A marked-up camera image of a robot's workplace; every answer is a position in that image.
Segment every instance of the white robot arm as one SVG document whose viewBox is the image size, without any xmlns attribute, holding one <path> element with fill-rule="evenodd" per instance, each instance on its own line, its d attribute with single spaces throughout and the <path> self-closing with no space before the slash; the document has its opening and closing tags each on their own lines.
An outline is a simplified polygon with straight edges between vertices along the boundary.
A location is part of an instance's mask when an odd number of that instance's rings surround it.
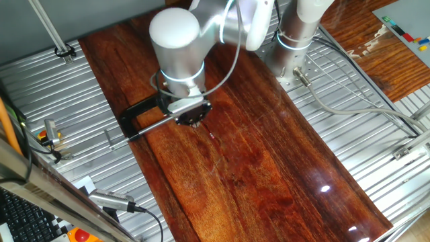
<svg viewBox="0 0 430 242">
<path fill-rule="evenodd" d="M 274 1 L 194 0 L 189 10 L 170 8 L 154 17 L 150 37 L 165 85 L 173 96 L 180 97 L 169 106 L 178 124 L 193 125 L 206 116 L 199 111 L 197 116 L 187 115 L 187 120 L 179 118 L 201 105 L 210 105 L 201 95 L 206 91 L 204 58 L 209 50 L 217 42 L 257 50 L 269 29 Z M 306 54 L 323 13 L 333 1 L 291 0 L 279 25 L 279 53 L 269 55 L 266 61 L 275 75 L 280 76 L 290 65 L 300 66 L 291 56 L 297 55 L 295 50 Z"/>
</svg>

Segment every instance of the glossy wood surface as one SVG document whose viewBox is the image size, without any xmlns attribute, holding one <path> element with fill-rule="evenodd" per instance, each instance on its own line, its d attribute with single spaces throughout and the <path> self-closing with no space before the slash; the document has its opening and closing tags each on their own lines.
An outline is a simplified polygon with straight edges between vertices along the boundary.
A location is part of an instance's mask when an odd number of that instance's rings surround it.
<svg viewBox="0 0 430 242">
<path fill-rule="evenodd" d="M 117 117 L 155 93 L 154 14 L 79 40 Z M 234 47 L 211 50 L 208 88 L 233 58 Z M 169 122 L 130 143 L 176 241 L 357 242 L 392 227 L 255 54 L 241 52 L 210 101 L 215 138 Z M 154 109 L 136 125 L 162 118 Z"/>
<path fill-rule="evenodd" d="M 430 83 L 430 69 L 372 13 L 395 1 L 335 0 L 322 18 L 322 25 L 393 102 Z"/>
</svg>

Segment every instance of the black keyboard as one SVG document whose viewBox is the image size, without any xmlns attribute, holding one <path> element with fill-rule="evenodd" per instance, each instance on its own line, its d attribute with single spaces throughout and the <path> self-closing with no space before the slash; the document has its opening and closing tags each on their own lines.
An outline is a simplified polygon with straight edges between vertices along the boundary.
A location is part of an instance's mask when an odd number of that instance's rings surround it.
<svg viewBox="0 0 430 242">
<path fill-rule="evenodd" d="M 7 222 L 14 242 L 50 242 L 58 237 L 52 225 L 54 216 L 3 189 L 0 217 Z"/>
</svg>

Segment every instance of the gray wall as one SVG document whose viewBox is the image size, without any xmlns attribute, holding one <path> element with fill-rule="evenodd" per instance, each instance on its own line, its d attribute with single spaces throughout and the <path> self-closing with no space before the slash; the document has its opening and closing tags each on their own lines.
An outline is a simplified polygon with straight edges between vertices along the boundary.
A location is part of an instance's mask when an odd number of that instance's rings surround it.
<svg viewBox="0 0 430 242">
<path fill-rule="evenodd" d="M 140 15 L 164 0 L 40 0 L 64 41 Z M 0 65 L 54 48 L 27 0 L 0 0 Z"/>
</svg>

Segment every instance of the dark wooden plank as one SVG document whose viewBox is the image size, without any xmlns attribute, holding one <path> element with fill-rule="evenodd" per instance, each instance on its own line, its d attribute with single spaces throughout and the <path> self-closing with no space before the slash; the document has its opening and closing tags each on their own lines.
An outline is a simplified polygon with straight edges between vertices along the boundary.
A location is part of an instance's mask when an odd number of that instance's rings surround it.
<svg viewBox="0 0 430 242">
<path fill-rule="evenodd" d="M 322 25 L 393 102 L 430 83 L 430 69 L 372 13 L 395 1 L 336 0 L 322 18 Z"/>
<path fill-rule="evenodd" d="M 154 93 L 153 15 L 79 41 L 116 116 Z M 208 88 L 233 57 L 233 47 L 214 47 Z M 254 54 L 241 52 L 210 100 L 215 139 L 170 122 L 130 144 L 176 241 L 356 242 L 392 227 Z M 154 110 L 138 124 L 161 118 Z"/>
</svg>

